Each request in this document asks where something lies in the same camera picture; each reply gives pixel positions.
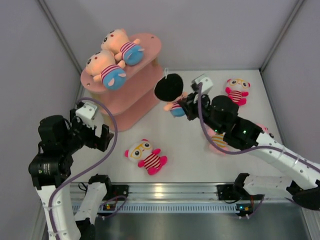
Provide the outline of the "black-haired boy doll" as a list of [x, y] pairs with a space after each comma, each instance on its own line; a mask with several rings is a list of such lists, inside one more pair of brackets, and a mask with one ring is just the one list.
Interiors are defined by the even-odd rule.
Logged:
[[184, 91], [184, 82], [179, 74], [169, 73], [169, 69], [165, 68], [164, 76], [156, 83], [153, 92], [157, 99], [165, 103], [165, 112], [174, 118], [185, 115], [178, 101], [186, 98], [188, 93]]

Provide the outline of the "peach pig toy blue shorts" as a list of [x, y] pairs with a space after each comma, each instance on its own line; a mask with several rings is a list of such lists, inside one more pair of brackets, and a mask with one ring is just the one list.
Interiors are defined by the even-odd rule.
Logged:
[[126, 65], [134, 66], [141, 62], [144, 57], [144, 48], [140, 45], [141, 40], [130, 40], [126, 31], [114, 29], [109, 32], [101, 42], [102, 50], [109, 50], [114, 54], [117, 62], [124, 61]]

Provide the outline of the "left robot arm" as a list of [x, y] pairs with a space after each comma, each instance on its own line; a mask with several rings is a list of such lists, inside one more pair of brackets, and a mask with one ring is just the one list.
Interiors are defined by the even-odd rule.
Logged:
[[94, 240], [100, 205], [113, 194], [110, 178], [96, 174], [88, 181], [78, 212], [73, 212], [70, 182], [67, 181], [71, 175], [72, 155], [84, 146], [104, 152], [114, 137], [105, 124], [101, 135], [96, 136], [96, 112], [92, 106], [83, 106], [70, 110], [70, 120], [52, 115], [39, 123], [41, 141], [28, 172], [41, 199], [51, 240]]

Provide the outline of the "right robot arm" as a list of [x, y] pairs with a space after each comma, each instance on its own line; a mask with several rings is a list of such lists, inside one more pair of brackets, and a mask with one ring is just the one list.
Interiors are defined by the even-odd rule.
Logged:
[[179, 100], [187, 119], [200, 120], [202, 128], [209, 127], [234, 151], [228, 155], [249, 153], [278, 169], [284, 177], [238, 175], [233, 192], [240, 199], [248, 195], [267, 195], [292, 199], [299, 206], [320, 209], [320, 165], [307, 160], [276, 141], [257, 124], [238, 116], [239, 107], [229, 97], [218, 95], [210, 99], [196, 92]]

